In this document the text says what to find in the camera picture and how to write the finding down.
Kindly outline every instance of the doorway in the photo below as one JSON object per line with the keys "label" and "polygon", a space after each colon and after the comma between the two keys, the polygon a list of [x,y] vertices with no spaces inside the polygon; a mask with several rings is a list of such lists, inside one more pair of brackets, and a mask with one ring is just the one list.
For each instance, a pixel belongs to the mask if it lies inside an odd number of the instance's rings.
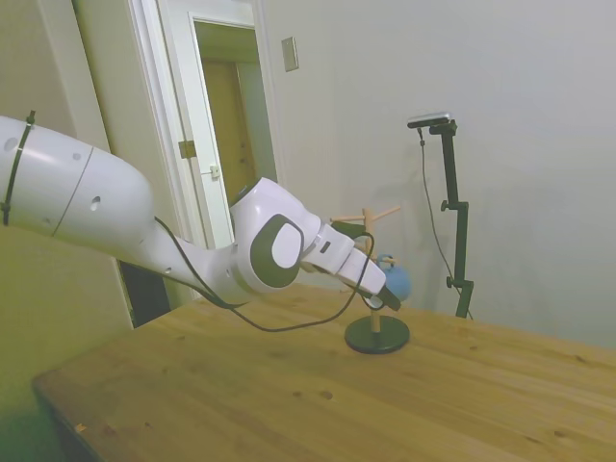
{"label": "doorway", "polygon": [[228,203],[260,177],[276,181],[254,29],[195,21]]}

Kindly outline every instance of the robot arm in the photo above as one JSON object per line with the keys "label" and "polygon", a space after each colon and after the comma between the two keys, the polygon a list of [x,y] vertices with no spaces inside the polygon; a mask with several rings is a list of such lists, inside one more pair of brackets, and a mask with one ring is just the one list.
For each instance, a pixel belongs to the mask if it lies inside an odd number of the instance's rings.
{"label": "robot arm", "polygon": [[[11,183],[25,128],[25,122],[0,116],[0,194]],[[39,126],[32,126],[27,135],[12,188],[11,203],[3,205],[5,224],[99,250],[203,292],[189,267],[192,263],[221,306],[283,289],[305,268],[352,286],[361,278],[358,290],[363,296],[374,295],[399,307],[377,265],[369,262],[361,277],[367,257],[352,239],[267,179],[244,191],[232,205],[235,241],[214,250],[167,232],[155,219],[149,184],[135,168]]]}

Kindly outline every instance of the black round base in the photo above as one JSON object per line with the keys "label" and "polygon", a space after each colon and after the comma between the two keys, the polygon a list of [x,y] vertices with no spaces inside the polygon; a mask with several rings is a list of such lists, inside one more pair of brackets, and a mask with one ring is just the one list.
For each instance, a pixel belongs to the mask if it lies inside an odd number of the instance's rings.
{"label": "black round base", "polygon": [[367,354],[384,354],[397,351],[411,338],[408,326],[391,316],[381,316],[381,331],[373,333],[370,316],[348,325],[346,344],[355,351]]}

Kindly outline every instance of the wooden tabletop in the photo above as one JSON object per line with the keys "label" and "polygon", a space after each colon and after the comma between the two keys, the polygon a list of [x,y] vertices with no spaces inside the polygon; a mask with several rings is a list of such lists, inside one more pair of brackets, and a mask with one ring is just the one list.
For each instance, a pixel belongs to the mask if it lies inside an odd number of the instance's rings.
{"label": "wooden tabletop", "polygon": [[[324,318],[347,294],[295,285],[243,312]],[[268,334],[195,302],[41,376],[100,460],[616,461],[616,352],[414,310],[411,343],[362,355],[337,322]]]}

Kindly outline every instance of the door hinge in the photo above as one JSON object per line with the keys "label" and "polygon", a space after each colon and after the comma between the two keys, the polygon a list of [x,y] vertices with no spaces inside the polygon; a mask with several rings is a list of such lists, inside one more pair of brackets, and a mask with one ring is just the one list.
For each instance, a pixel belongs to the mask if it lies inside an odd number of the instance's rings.
{"label": "door hinge", "polygon": [[196,149],[194,147],[193,140],[186,140],[178,142],[180,146],[180,157],[182,159],[191,159],[196,157]]}

